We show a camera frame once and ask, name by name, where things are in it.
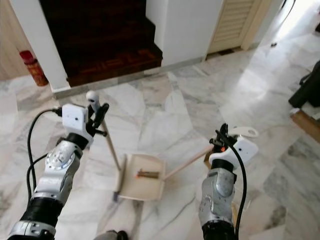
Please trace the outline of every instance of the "wooden stair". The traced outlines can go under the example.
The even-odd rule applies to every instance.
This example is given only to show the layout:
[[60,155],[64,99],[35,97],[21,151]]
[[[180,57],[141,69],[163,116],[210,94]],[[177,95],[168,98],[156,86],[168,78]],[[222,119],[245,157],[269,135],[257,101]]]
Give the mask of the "wooden stair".
[[72,87],[161,65],[146,0],[40,2]]

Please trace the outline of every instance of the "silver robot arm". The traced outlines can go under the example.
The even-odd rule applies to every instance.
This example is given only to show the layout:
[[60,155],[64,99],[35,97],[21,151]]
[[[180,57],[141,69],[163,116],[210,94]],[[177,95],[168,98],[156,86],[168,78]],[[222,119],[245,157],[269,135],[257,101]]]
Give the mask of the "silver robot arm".
[[67,202],[73,178],[80,166],[83,150],[93,142],[104,121],[109,105],[82,107],[66,104],[62,107],[62,124],[67,137],[45,158],[45,170],[39,179],[26,211],[12,228],[9,240],[53,240],[56,224]]
[[[222,125],[220,133],[237,151],[244,163],[258,152],[258,147],[243,136],[229,136],[228,125]],[[214,145],[213,153],[209,156],[211,170],[202,182],[202,198],[198,213],[203,238],[204,240],[236,240],[239,226],[235,231],[232,222],[232,200],[235,195],[234,185],[237,175],[233,171],[240,163],[234,151],[219,135],[216,139],[211,139],[210,143]]]

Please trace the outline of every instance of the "wooden door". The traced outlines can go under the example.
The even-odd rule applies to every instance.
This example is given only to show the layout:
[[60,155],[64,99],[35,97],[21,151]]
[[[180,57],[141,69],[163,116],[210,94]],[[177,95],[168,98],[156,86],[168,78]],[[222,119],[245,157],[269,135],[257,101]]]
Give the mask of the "wooden door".
[[0,80],[29,74],[19,55],[23,50],[32,52],[10,1],[0,0]]
[[261,2],[224,0],[208,53],[241,46]]

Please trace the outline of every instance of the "door frame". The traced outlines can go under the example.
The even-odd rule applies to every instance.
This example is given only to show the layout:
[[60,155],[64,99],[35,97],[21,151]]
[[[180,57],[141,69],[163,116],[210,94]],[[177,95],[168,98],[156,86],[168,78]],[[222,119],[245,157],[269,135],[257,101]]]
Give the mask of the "door frame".
[[[251,44],[253,43],[253,41],[255,39],[255,36],[256,36],[256,34],[257,34],[258,30],[259,30],[259,27],[261,26],[263,20],[265,19],[266,15],[267,15],[267,12],[270,9],[271,3],[273,1],[274,0],[261,0],[260,1],[258,9],[257,9],[257,11],[256,11],[256,13],[255,13],[255,15],[253,17],[252,23],[250,24],[250,26],[248,28],[248,31],[246,32],[246,34],[245,34],[245,36],[243,38],[242,44],[240,45],[240,47],[244,51],[247,51],[251,47]],[[209,49],[210,49],[211,43],[212,43],[212,41],[214,39],[215,33],[217,31],[217,28],[218,28],[218,25],[219,25],[219,21],[221,19],[225,4],[226,4],[226,0],[223,1],[222,7],[221,7],[221,10],[220,10],[220,13],[219,13],[219,17],[218,17],[218,22],[216,23],[216,25],[214,27],[213,33],[211,35],[209,46],[208,46],[208,48],[206,50],[205,55],[202,58],[203,62],[207,59],[207,56],[209,54]]]

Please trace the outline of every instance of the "black bag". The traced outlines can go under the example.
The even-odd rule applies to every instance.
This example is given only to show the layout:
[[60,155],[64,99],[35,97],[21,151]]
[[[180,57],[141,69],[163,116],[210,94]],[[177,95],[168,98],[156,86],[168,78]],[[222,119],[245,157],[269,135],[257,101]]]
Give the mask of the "black bag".
[[308,101],[313,107],[320,107],[320,61],[314,65],[309,75],[301,79],[300,85],[289,103],[294,108],[301,108]]
[[318,26],[316,26],[315,31],[320,33],[320,23],[318,24]]

